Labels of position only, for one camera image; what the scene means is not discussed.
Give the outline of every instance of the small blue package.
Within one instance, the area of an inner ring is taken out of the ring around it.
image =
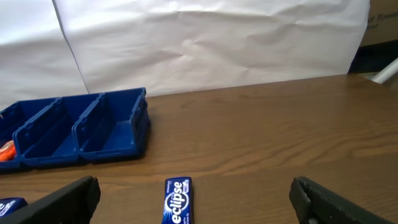
[[[25,207],[27,202],[23,198],[0,198],[0,218]]]
[[[166,180],[162,224],[193,224],[191,177]]]

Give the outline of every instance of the white paper backdrop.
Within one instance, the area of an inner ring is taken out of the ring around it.
[[[17,100],[87,93],[51,1],[0,1],[0,111]]]
[[[90,92],[149,95],[346,73],[368,0],[56,0]]]

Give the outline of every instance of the wooden tabletop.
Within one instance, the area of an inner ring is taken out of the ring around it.
[[[398,98],[339,75],[148,98],[145,158],[0,176],[0,198],[33,202],[85,175],[92,223],[160,224],[166,178],[187,175],[196,224],[298,223],[300,175],[398,222]]]

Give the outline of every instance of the cardboard box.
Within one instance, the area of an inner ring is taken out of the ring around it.
[[[368,27],[361,46],[398,39],[398,0],[371,0]]]

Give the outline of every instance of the bin compartment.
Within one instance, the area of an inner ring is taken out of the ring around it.
[[[140,156],[149,125],[145,88],[101,93],[74,125],[80,155],[89,161]]]
[[[54,98],[13,134],[21,162],[31,167],[78,160],[72,127],[98,94]]]
[[[18,101],[0,111],[0,147],[12,140],[14,131],[53,100],[54,98]],[[19,168],[20,156],[17,151],[13,160],[0,162],[0,170]]]

